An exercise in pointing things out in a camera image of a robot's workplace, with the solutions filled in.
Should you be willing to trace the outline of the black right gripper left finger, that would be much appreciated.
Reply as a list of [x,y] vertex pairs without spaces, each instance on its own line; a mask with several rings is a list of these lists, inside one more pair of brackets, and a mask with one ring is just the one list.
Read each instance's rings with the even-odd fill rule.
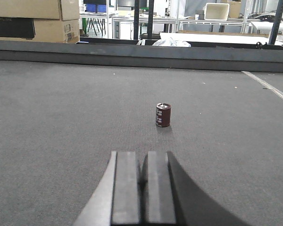
[[139,166],[135,152],[112,151],[106,171],[75,226],[140,226]]

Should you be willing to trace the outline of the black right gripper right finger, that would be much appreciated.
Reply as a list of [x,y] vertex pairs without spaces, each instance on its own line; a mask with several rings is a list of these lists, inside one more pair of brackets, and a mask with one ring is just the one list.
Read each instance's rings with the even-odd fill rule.
[[143,167],[146,226],[246,226],[205,193],[172,152],[147,153]]

